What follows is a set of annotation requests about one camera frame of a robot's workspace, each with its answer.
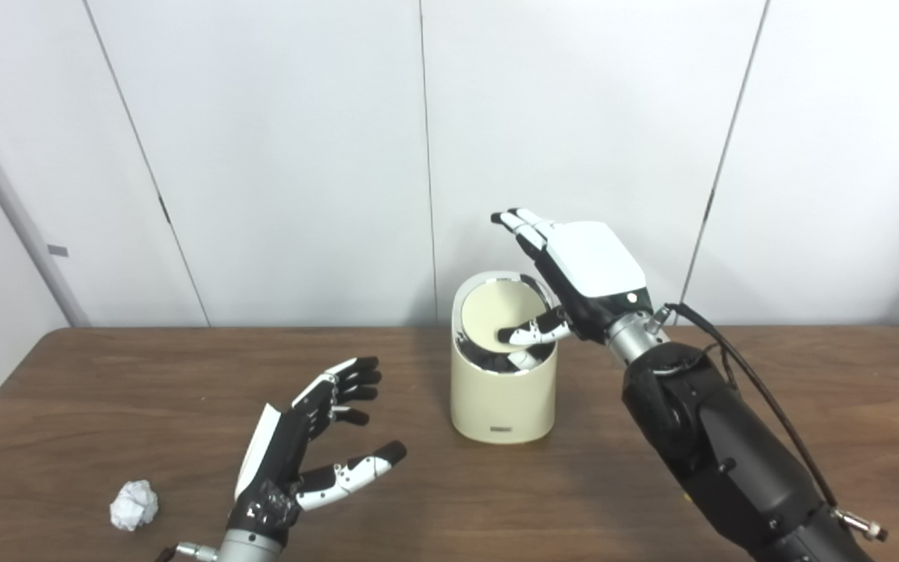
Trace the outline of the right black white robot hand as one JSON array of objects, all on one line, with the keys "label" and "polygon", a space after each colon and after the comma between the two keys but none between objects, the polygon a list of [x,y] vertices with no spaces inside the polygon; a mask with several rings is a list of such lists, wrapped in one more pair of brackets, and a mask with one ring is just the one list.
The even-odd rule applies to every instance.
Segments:
[{"label": "right black white robot hand", "polygon": [[559,301],[531,320],[499,329],[497,341],[531,347],[575,335],[607,345],[618,321],[652,313],[645,272],[609,225],[554,222],[525,208],[493,213],[490,221],[513,235]]}]

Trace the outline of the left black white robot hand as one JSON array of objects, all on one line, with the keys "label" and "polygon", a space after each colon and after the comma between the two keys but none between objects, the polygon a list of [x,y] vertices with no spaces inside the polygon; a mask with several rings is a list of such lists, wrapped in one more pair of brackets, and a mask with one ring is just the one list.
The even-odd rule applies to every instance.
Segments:
[{"label": "left black white robot hand", "polygon": [[230,550],[278,556],[303,512],[349,497],[406,458],[406,445],[395,440],[343,464],[302,470],[307,448],[329,427],[370,422],[350,402],[378,397],[378,366],[378,357],[347,359],[314,377],[284,411],[264,406],[240,466],[220,560]]}]

